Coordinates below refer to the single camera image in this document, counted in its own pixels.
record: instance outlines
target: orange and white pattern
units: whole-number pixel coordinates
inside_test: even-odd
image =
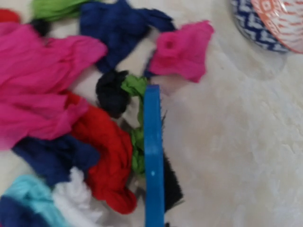
[[[251,3],[284,46],[303,53],[303,0],[251,0]]]

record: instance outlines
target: red cloth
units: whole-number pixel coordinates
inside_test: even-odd
[[[67,104],[76,105],[80,97],[68,92]],[[133,146],[127,132],[102,109],[90,106],[72,127],[72,135],[94,146],[101,154],[89,169],[87,184],[93,196],[105,200],[115,211],[129,214],[137,206],[135,195],[126,187],[131,172]]]
[[[20,23],[20,16],[9,9],[0,9],[0,22],[17,22]]]

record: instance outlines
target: bowl rim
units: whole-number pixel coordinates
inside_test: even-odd
[[[291,50],[292,52],[295,53],[303,53],[303,51],[298,51],[294,48],[289,47],[289,45],[287,45],[285,42],[283,42],[277,35],[275,35],[272,31],[271,28],[267,25],[267,23],[265,23],[262,19],[261,13],[258,11],[258,7],[256,6],[259,3],[260,0],[250,0],[255,12],[257,13],[257,15],[259,16],[260,20],[263,22],[263,24],[265,25],[265,27],[268,29],[268,31],[270,31],[270,33],[287,49]]]

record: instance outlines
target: pile of cloth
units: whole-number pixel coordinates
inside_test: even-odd
[[[143,100],[151,76],[179,74],[198,82],[214,32],[208,21],[177,30],[157,9],[88,0],[33,0],[33,20],[0,9],[0,150],[11,149],[37,176],[22,175],[0,198],[1,227],[97,227],[106,208],[130,214],[137,199],[127,188],[144,177]],[[50,22],[80,17],[80,34],[47,37]],[[119,72],[151,29],[161,35],[143,77]],[[98,107],[69,90],[96,65]],[[140,100],[140,126],[128,132],[112,118]]]

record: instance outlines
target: green cloth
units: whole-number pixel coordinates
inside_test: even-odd
[[[132,129],[130,132],[133,144],[132,169],[139,175],[144,175],[145,173],[143,102],[146,86],[147,79],[145,77],[138,78],[134,75],[128,75],[121,85],[121,88],[128,92],[131,97],[138,96],[140,100],[138,113],[138,122],[140,126],[136,129]]]
[[[77,17],[80,6],[89,0],[33,0],[34,18],[56,21],[64,17]]]

